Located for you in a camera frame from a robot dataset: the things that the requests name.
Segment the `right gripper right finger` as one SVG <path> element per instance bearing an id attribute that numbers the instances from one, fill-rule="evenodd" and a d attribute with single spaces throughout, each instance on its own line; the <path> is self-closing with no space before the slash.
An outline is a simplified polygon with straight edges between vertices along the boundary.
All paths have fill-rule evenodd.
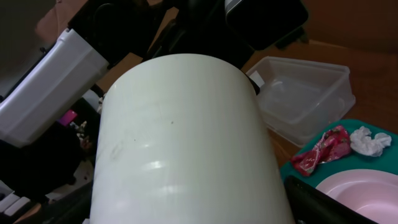
<path id="1" fill-rule="evenodd" d="M 295 223 L 305 224 L 375 224 L 326 194 L 290 175 L 284 187 Z"/>

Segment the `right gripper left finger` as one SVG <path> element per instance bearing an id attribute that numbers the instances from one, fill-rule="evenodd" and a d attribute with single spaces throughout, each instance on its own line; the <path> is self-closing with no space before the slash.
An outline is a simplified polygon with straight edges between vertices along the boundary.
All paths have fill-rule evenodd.
<path id="1" fill-rule="evenodd" d="M 59 201 L 42 207 L 19 224 L 83 223 L 90 216 L 93 181 L 85 184 Z"/>

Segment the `white paper cup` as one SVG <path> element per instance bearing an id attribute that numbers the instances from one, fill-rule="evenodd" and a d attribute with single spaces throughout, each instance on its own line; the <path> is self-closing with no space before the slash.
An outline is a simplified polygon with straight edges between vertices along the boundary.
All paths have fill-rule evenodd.
<path id="1" fill-rule="evenodd" d="M 119 77 L 102 108 L 91 223 L 293 223 L 247 76 L 175 54 Z"/>

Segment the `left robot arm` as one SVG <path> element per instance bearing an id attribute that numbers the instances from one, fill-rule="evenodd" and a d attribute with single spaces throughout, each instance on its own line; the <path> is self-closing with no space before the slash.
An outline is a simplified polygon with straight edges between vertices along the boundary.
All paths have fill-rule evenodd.
<path id="1" fill-rule="evenodd" d="M 1 103 L 1 180 L 47 201 L 78 166 L 78 139 L 59 120 L 101 80 L 143 62 L 178 1 L 82 1 L 78 11 Z"/>

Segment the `white tissue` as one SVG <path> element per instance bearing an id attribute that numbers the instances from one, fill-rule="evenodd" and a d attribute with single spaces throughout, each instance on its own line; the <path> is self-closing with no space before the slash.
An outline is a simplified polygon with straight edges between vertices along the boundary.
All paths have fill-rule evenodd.
<path id="1" fill-rule="evenodd" d="M 380 157 L 384 148 L 391 146 L 392 137 L 386 133 L 377 133 L 371 137 L 372 132 L 364 126 L 355 130 L 350 135 L 350 147 L 363 156 Z"/>

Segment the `pink round plate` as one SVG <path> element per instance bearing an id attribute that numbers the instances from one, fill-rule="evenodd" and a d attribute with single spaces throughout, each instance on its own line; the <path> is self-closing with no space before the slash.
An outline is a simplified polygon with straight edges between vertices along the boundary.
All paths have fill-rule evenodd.
<path id="1" fill-rule="evenodd" d="M 317 190 L 376 223 L 397 224 L 397 175 L 353 169 L 327 177 Z"/>

